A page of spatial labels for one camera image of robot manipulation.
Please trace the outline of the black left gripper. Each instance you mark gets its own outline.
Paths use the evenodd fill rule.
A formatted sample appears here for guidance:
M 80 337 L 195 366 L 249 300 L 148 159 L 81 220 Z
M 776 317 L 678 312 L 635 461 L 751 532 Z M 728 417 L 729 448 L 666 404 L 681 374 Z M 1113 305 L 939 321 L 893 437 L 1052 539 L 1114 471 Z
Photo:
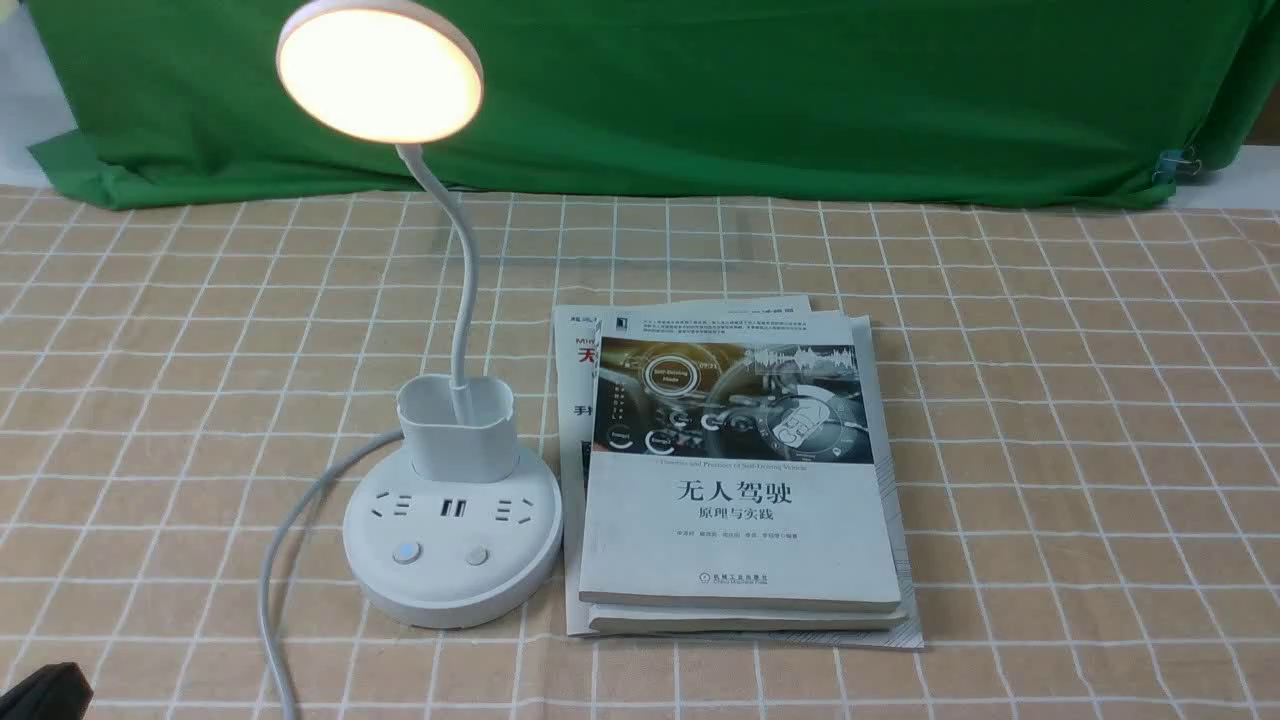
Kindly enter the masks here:
M 83 719 L 92 698 L 79 664 L 46 664 L 1 697 L 1 719 Z

